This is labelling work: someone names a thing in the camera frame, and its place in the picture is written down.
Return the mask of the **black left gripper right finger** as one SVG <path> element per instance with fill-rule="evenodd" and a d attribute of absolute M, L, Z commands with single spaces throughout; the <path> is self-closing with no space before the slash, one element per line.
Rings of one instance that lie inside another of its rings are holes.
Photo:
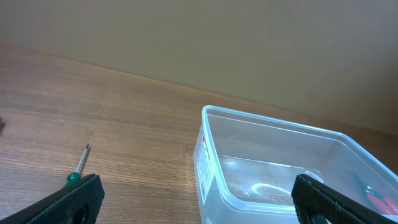
<path fill-rule="evenodd" d="M 301 224 L 395 223 L 305 174 L 296 176 L 291 196 Z"/>

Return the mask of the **red handled cutting pliers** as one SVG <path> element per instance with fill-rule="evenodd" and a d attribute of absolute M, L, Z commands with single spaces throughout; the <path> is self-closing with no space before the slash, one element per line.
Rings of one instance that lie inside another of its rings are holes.
<path fill-rule="evenodd" d="M 352 178 L 358 185 L 363 199 L 382 215 L 397 216 L 397 186 L 377 174 L 353 171 Z"/>

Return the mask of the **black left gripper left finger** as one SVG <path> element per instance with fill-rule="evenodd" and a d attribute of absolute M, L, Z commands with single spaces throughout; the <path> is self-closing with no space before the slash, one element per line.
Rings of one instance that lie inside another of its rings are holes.
<path fill-rule="evenodd" d="M 1 224 L 95 224 L 104 199 L 99 175 L 89 174 L 1 220 Z"/>

